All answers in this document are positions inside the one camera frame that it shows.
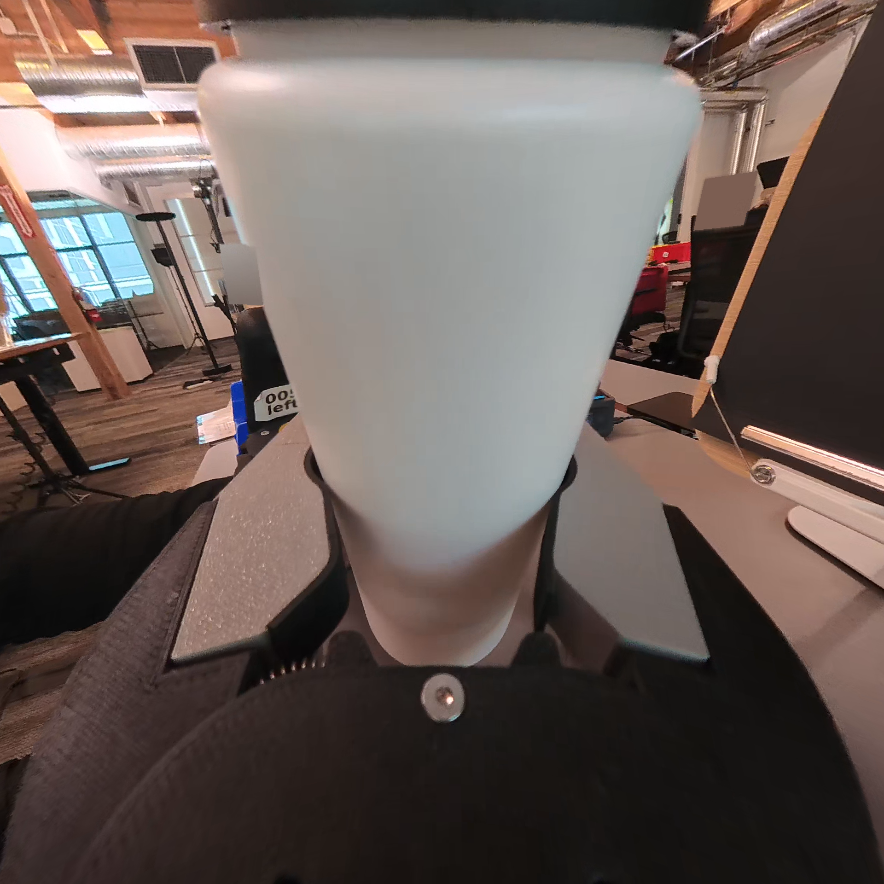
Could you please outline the black flat device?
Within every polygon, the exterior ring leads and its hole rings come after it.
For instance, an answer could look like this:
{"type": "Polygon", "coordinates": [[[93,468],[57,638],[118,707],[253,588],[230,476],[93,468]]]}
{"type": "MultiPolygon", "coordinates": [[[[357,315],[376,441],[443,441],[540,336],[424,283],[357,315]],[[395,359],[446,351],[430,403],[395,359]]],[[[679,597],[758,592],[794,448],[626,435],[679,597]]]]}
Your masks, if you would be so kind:
{"type": "Polygon", "coordinates": [[[696,437],[692,414],[693,397],[686,392],[667,392],[626,406],[626,414],[677,432],[696,437]]]}

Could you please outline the black battery charging case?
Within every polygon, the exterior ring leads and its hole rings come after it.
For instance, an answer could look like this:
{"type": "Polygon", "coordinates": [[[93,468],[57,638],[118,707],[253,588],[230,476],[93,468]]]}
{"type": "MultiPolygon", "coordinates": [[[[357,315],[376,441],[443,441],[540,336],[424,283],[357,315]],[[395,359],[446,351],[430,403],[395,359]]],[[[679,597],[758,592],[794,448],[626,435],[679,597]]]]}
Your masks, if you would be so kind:
{"type": "Polygon", "coordinates": [[[615,398],[602,388],[595,393],[586,417],[586,423],[603,439],[608,439],[618,424],[615,398]]]}

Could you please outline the black office chair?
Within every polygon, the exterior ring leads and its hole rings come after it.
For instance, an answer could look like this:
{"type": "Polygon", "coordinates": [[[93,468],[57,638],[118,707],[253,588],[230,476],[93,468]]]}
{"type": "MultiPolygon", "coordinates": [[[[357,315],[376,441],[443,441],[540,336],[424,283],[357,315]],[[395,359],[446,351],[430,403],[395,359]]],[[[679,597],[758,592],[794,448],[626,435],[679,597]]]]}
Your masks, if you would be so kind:
{"type": "Polygon", "coordinates": [[[757,238],[758,223],[696,229],[691,235],[691,280],[675,343],[676,372],[700,378],[757,238]]]}

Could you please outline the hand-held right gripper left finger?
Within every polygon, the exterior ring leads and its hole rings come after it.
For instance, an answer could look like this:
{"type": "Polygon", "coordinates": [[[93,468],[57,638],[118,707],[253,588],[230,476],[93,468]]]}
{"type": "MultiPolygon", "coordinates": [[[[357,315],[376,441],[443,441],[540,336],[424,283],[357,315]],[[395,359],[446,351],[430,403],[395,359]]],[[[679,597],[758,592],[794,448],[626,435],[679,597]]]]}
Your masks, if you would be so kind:
{"type": "Polygon", "coordinates": [[[348,609],[342,547],[296,417],[218,496],[171,661],[247,651],[276,667],[315,657],[348,609]]]}

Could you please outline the clear sleeve with paper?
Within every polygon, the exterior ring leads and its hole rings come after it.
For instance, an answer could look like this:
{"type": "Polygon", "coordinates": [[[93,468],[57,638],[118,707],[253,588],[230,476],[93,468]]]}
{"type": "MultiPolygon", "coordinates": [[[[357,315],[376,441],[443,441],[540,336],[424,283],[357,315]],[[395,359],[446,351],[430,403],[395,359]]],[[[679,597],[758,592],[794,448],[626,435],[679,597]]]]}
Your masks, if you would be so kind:
{"type": "Polygon", "coordinates": [[[237,425],[233,414],[233,406],[227,403],[195,418],[196,439],[201,446],[212,446],[215,443],[234,438],[237,425]]]}

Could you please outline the silver air duct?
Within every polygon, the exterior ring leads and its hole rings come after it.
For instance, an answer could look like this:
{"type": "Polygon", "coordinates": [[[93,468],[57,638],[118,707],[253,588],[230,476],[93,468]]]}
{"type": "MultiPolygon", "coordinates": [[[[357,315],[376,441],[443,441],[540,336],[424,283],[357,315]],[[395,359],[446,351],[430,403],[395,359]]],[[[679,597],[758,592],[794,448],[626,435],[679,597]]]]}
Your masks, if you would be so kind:
{"type": "Polygon", "coordinates": [[[57,127],[65,154],[87,163],[104,185],[131,181],[215,180],[217,171],[202,127],[57,127]]]}
{"type": "Polygon", "coordinates": [[[130,64],[111,57],[16,57],[36,101],[54,114],[197,112],[195,86],[143,86],[130,64]]]}

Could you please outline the white low cabinet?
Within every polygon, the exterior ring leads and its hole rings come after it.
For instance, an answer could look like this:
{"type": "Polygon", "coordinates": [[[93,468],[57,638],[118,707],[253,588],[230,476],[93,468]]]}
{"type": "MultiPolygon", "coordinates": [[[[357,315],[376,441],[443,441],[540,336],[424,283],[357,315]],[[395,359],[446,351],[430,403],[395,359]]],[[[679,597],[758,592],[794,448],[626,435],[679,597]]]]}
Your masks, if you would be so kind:
{"type": "MultiPolygon", "coordinates": [[[[128,383],[138,383],[154,374],[140,340],[132,326],[116,326],[99,331],[110,357],[128,383]]],[[[91,392],[100,389],[97,376],[83,356],[80,343],[70,344],[73,359],[66,361],[63,368],[77,392],[91,392]]]]}

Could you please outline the black board on white stand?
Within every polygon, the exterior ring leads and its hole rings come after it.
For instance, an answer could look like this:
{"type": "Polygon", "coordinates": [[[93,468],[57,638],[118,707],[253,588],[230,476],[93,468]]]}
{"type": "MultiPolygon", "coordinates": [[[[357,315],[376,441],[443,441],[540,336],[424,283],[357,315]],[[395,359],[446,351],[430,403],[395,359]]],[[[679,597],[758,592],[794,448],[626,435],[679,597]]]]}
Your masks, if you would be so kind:
{"type": "Polygon", "coordinates": [[[694,399],[704,450],[883,586],[883,24],[787,162],[694,399]]]}

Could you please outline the ceiling vent grille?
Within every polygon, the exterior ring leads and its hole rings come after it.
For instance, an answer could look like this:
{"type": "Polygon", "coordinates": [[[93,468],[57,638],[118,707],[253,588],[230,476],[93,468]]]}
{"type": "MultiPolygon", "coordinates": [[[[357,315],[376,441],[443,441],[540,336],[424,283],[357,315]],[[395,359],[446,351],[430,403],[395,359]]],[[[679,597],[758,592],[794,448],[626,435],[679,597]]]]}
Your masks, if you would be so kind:
{"type": "Polygon", "coordinates": [[[213,41],[127,38],[125,43],[146,90],[195,88],[204,71],[222,58],[213,41]]]}

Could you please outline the wooden post red sign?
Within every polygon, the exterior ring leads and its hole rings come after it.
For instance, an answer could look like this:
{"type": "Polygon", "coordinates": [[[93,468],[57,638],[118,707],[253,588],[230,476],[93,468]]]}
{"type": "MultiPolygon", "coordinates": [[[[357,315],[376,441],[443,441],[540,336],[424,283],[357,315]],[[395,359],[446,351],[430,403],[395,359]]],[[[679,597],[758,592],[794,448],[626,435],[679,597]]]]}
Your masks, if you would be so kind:
{"type": "Polygon", "coordinates": [[[72,283],[58,254],[43,230],[24,186],[21,185],[3,151],[1,152],[1,204],[106,397],[110,401],[121,401],[130,397],[131,390],[127,382],[111,358],[100,333],[87,319],[74,297],[72,283]]]}

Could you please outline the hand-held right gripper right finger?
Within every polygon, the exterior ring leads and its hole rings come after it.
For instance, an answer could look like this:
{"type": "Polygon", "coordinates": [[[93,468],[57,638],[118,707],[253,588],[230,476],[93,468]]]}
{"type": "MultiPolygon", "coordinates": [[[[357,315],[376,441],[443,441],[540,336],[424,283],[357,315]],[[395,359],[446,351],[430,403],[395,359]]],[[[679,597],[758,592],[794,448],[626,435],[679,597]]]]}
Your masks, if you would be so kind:
{"type": "Polygon", "coordinates": [[[569,664],[710,656],[661,501],[589,425],[551,501],[533,617],[569,664]]]}

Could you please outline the wooden top standing desk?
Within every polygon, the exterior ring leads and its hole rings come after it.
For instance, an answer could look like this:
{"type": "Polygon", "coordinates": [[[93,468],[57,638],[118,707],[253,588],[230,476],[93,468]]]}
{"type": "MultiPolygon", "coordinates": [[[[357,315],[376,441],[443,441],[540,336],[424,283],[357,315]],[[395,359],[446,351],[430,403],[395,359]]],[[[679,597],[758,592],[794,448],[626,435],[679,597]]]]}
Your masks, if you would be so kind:
{"type": "Polygon", "coordinates": [[[87,463],[36,381],[36,374],[40,370],[60,366],[73,359],[72,343],[76,338],[76,335],[70,333],[33,338],[4,346],[1,350],[1,383],[11,383],[17,388],[40,427],[42,435],[61,459],[64,472],[50,467],[49,462],[7,407],[6,401],[2,401],[2,414],[11,426],[13,436],[28,450],[38,469],[43,473],[44,485],[58,488],[61,492],[71,489],[86,491],[82,479],[125,468],[132,462],[127,457],[96,464],[87,463]]]}

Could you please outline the red plastic tote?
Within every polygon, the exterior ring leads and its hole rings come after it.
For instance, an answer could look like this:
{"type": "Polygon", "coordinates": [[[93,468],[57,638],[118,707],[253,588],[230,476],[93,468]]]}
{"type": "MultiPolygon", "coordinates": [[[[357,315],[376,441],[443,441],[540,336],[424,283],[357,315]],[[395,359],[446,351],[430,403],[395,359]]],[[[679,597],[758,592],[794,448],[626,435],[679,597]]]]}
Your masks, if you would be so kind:
{"type": "Polygon", "coordinates": [[[654,264],[641,271],[622,327],[627,332],[665,321],[669,266],[654,264]]]}

